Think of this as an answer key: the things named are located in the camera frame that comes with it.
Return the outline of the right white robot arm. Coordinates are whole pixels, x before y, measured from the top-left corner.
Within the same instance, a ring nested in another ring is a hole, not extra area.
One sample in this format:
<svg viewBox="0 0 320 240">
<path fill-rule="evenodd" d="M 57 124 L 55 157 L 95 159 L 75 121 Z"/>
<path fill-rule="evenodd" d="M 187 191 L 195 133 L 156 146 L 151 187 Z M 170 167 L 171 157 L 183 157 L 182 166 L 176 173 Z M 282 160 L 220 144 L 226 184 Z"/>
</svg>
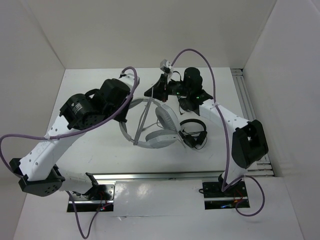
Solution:
<svg viewBox="0 0 320 240">
<path fill-rule="evenodd" d="M 186 68 L 180 81 L 170 80 L 167 73 L 162 73 L 144 96 L 162 102 L 169 96 L 181 97 L 186 100 L 182 109 L 194 112 L 224 130 L 227 160 L 218 184 L 223 196 L 230 196 L 247 169 L 269 151 L 262 123 L 257 119 L 242 118 L 215 101 L 205 91 L 201 72 L 195 67 Z"/>
</svg>

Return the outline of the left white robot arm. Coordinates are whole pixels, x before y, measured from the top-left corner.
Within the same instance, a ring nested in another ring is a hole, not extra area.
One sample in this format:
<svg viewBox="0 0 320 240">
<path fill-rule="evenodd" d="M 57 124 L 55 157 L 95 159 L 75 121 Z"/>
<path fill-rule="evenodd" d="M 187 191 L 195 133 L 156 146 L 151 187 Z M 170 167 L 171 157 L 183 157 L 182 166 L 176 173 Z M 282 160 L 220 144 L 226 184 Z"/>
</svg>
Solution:
<svg viewBox="0 0 320 240">
<path fill-rule="evenodd" d="M 124 121 L 139 81 L 139 77 L 122 72 L 118 79 L 105 80 L 100 88 L 72 95 L 39 143 L 25 157 L 9 162 L 20 177 L 21 190 L 38 197 L 57 191 L 73 192 L 88 200 L 97 197 L 101 188 L 91 173 L 64 170 L 57 162 L 75 141 L 106 120 Z"/>
</svg>

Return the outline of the white over-ear headphones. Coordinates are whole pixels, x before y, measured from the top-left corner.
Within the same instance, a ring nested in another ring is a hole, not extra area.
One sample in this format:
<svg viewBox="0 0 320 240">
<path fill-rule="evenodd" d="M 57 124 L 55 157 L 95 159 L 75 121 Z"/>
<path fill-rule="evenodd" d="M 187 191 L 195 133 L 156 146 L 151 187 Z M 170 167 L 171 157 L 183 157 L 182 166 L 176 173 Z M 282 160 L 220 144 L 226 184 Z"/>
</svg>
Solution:
<svg viewBox="0 0 320 240">
<path fill-rule="evenodd" d="M 179 119 L 173 109 L 151 97 L 138 97 L 132 100 L 129 109 L 145 103 L 145 108 L 140 116 L 138 127 L 134 136 L 128 133 L 125 122 L 119 123 L 119 128 L 126 140 L 134 146 L 144 149 L 162 149 L 175 142 L 182 142 L 179 136 L 181 129 Z M 151 105 L 155 105 L 156 122 L 145 126 Z"/>
</svg>

